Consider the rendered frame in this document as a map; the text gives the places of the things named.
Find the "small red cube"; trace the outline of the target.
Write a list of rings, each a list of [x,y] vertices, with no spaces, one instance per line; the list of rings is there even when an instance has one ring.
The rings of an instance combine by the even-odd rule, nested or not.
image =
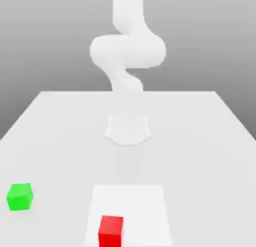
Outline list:
[[[122,247],[123,216],[102,215],[98,229],[99,247]]]

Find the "small green cube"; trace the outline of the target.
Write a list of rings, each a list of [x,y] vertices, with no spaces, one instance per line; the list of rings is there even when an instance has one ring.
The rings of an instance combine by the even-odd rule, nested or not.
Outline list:
[[[11,211],[29,210],[34,194],[30,183],[14,183],[11,185],[6,200]]]

